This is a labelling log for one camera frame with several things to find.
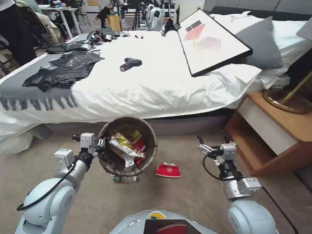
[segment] picture frame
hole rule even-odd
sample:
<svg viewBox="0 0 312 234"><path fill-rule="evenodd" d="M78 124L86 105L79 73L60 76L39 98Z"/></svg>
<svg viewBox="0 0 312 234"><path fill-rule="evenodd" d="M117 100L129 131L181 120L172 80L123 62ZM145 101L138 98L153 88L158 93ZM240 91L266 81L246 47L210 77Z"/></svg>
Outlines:
<svg viewBox="0 0 312 234"><path fill-rule="evenodd" d="M180 42L192 77L253 54L253 49L198 9L180 22Z"/></svg>

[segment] white duvet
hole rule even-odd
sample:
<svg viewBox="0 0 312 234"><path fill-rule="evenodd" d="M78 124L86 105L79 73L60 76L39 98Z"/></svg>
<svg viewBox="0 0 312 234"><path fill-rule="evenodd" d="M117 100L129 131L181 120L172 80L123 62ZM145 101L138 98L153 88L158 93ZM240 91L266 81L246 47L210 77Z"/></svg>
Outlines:
<svg viewBox="0 0 312 234"><path fill-rule="evenodd" d="M24 150L12 150L8 142L43 123L96 123L120 115L156 118L213 111L239 99L261 72L253 66L230 64L193 78L176 32L170 31L166 37L159 32L129 33L131 37L97 47L105 60L72 87L78 107L61 109L54 103L52 111L37 111L29 104L26 110L5 111L0 106L0 154ZM124 58L140 59L143 64L121 72ZM22 137L24 148L28 148L32 137L28 132Z"/></svg>

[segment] bottle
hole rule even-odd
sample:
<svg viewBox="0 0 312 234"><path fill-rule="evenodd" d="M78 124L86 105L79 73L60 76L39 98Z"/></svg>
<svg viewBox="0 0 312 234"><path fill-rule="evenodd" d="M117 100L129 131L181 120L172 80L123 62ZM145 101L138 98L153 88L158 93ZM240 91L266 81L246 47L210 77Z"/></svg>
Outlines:
<svg viewBox="0 0 312 234"><path fill-rule="evenodd" d="M132 177L125 177L125 176L115 176L115 175L110 175L111 178L113 179L114 182L118 182L118 183L131 183L136 182L137 181L137 177L136 176L132 176Z"/></svg>
<svg viewBox="0 0 312 234"><path fill-rule="evenodd" d="M62 3L60 0L56 1L56 3L57 3L57 7L62 7Z"/></svg>

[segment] blanket fringe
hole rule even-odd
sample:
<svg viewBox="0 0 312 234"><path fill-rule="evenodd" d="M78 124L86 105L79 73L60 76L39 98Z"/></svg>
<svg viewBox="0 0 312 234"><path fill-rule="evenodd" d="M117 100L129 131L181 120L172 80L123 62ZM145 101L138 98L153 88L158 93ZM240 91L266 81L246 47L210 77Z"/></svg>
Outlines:
<svg viewBox="0 0 312 234"><path fill-rule="evenodd" d="M62 98L65 99L66 105L64 105L64 103L62 102ZM49 111L49 110L53 110L53 103L52 103L53 99L57 102L57 104L62 109L65 109L65 106L69 106L71 108L78 106L78 104L75 101L75 99L74 99L72 94L69 94L68 96L67 95L58 95L58 96L55 96L55 97L44 97L44 98L41 98L41 99L36 99L36 98L26 98L26 99L23 99L23 98L12 98L12 97L10 97L10 98L0 97L0 102L1 102L1 104L3 106L3 108L6 111L9 111L9 110L13 110L13 111L25 110L25 109L28 108L28 104L27 104L28 101L31 103L31 105L37 111L42 109L40 103L43 104L43 106L45 107L45 110ZM19 102L20 109L16 107L16 101Z"/></svg>

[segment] gray pillow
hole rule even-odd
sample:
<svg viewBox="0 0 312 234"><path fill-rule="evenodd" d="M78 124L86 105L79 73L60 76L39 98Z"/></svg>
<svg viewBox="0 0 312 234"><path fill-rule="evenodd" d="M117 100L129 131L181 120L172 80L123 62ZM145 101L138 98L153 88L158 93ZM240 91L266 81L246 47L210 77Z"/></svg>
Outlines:
<svg viewBox="0 0 312 234"><path fill-rule="evenodd" d="M270 16L238 32L236 36L253 49L253 54L237 63L252 65L262 70L282 67L283 60L272 35L273 28Z"/></svg>

